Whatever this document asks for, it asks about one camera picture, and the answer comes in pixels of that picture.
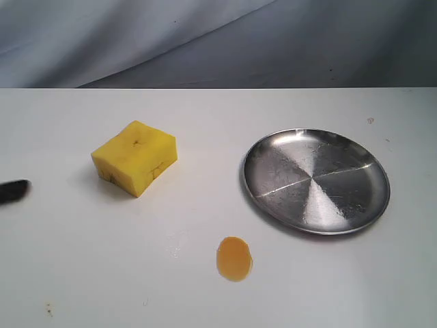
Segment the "orange liquid spill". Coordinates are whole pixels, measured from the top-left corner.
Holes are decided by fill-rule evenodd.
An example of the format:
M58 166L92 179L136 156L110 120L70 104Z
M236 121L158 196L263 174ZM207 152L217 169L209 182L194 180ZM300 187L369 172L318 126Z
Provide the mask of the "orange liquid spill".
M231 282L241 282L253 267L248 244L236 236L224 238L216 251L216 267L222 277Z

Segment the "grey fabric backdrop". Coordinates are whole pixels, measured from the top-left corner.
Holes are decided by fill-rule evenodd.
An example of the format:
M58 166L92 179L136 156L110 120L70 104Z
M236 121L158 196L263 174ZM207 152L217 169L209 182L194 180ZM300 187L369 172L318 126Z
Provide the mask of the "grey fabric backdrop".
M2 1L2 87L424 87L435 1Z

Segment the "yellow sponge block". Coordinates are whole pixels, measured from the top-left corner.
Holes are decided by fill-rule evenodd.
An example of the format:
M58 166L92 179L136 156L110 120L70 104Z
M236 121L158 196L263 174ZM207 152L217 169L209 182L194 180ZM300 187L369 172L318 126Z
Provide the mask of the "yellow sponge block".
M176 138L135 120L94 150L91 158L99 177L140 197L177 161Z

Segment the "round stainless steel plate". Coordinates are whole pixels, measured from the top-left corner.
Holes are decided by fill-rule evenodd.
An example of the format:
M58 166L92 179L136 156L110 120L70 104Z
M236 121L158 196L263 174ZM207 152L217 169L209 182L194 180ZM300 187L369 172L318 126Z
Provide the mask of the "round stainless steel plate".
M359 232L384 214L389 178L377 158L330 131L298 128L267 135L240 167L242 186L263 214L301 232Z

